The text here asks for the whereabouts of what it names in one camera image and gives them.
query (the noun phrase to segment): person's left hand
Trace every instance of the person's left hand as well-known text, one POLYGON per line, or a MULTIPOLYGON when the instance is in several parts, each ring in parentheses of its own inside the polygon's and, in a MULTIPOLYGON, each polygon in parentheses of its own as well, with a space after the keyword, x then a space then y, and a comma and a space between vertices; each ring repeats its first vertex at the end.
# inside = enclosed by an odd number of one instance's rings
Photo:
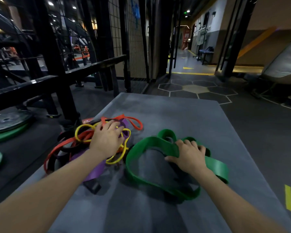
POLYGON ((124 137, 119 138, 124 127, 116 128, 120 124, 120 122, 111 120, 103 128, 102 122, 97 125, 89 145, 91 155, 99 156, 102 161, 116 154, 116 151, 124 141, 124 137))

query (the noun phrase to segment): forearm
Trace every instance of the forearm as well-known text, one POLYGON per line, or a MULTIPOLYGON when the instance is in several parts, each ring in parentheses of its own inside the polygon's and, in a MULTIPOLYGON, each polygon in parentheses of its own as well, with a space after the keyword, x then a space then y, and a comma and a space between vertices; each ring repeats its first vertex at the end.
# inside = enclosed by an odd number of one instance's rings
POLYGON ((99 158, 85 152, 34 185, 8 197, 0 204, 0 232, 46 232, 77 187, 100 162, 99 158))
POLYGON ((236 194, 209 169, 193 176, 206 190, 232 232, 286 232, 236 194))

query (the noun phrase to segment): yellow resistance band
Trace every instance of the yellow resistance band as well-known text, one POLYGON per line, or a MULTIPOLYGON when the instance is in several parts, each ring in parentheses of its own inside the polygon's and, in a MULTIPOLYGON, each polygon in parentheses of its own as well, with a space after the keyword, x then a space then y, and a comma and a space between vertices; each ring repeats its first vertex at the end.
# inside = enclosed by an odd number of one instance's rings
MULTIPOLYGON (((91 139, 86 140, 86 141, 82 141, 80 138, 78 138, 78 132, 79 132, 79 130, 80 130, 81 127, 89 127, 89 128, 91 128, 92 130, 95 130, 95 128, 97 127, 97 124, 98 124, 98 123, 95 123, 94 125, 90 125, 90 124, 82 124, 82 125, 78 126, 77 129, 75 130, 75 133, 74 133, 74 137, 75 137, 75 139, 76 139, 77 141, 79 141, 79 142, 82 142, 82 143, 85 143, 85 142, 91 142, 91 141, 92 141, 91 139)), ((116 163, 120 162, 120 160, 124 157, 126 150, 128 150, 126 144, 127 144, 128 139, 130 138, 130 135, 132 134, 132 132, 131 132, 131 130, 128 129, 128 128, 124 128, 123 131, 128 131, 128 132, 129 132, 129 136, 126 138, 126 140, 125 140, 125 142, 124 142, 124 145, 123 145, 123 144, 120 145, 120 147, 123 148, 123 152, 122 152, 121 156, 120 156, 117 160, 115 160, 115 161, 113 161, 113 162, 109 162, 109 161, 112 160, 112 159, 114 158, 115 155, 112 156, 111 158, 108 158, 108 159, 106 160, 106 164, 111 165, 111 164, 116 164, 116 163)))

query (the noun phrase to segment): gray table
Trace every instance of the gray table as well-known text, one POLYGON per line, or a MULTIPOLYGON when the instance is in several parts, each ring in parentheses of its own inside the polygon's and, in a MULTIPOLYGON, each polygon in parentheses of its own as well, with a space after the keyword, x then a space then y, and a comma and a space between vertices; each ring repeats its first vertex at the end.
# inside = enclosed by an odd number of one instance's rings
MULTIPOLYGON (((121 93, 96 117, 122 113, 144 124, 143 131, 133 130, 133 143, 165 128, 175 131, 179 138, 198 138, 215 159, 227 164, 229 186, 291 232, 286 210, 216 101, 121 93)), ((40 168, 19 189, 43 176, 40 168)), ((107 169, 100 183, 102 189, 97 195, 79 186, 49 232, 230 232, 203 190, 197 199, 177 204, 159 189, 131 186, 123 167, 118 171, 107 169)))

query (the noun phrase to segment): green resistance band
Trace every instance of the green resistance band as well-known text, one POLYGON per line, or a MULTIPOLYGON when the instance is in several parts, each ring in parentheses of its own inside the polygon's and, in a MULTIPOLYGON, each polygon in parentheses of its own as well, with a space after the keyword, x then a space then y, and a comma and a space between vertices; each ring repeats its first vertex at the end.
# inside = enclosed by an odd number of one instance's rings
MULTIPOLYGON (((133 159, 140 157, 147 149, 150 149, 153 147, 159 148, 160 150, 163 151, 165 155, 179 157, 178 146, 176 144, 173 144, 167 141, 167 139, 169 138, 171 138, 173 142, 177 141, 176 135, 173 131, 169 129, 164 129, 160 131, 156 137, 155 136, 147 137, 139 141, 137 144, 135 144, 132 147, 132 149, 129 151, 126 157, 126 170, 127 170, 128 178, 131 179, 132 181, 135 181, 137 184, 147 184, 147 185, 158 187, 183 200, 193 200, 199 196, 200 187, 197 188, 196 190, 179 190, 179 189, 167 188, 159 184, 155 184, 147 180, 144 180, 143 178, 132 173, 129 167, 130 162, 133 159)), ((184 140, 196 141, 198 145, 202 145, 193 137, 185 137, 182 140, 183 141, 184 140)), ((216 159, 213 159, 210 156, 211 156, 210 150, 206 149, 205 161, 206 161, 207 168, 209 168, 221 181, 227 184, 228 183, 228 168, 226 164, 216 159)))

